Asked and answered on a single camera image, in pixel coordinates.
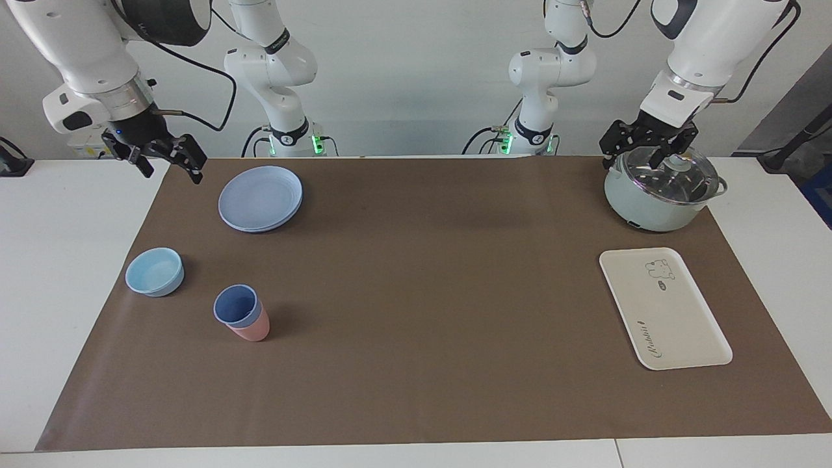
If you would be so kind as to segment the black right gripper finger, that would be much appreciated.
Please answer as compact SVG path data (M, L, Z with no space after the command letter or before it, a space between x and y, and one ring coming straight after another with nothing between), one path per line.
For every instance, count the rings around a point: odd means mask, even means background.
M202 150L195 137L185 134L174 137L172 141L172 152L170 152L170 163L184 169L190 180L199 185L204 175L202 170L207 161L205 152Z
M145 178L150 178L155 171L148 158L142 153L142 148L131 148L127 162L136 166Z

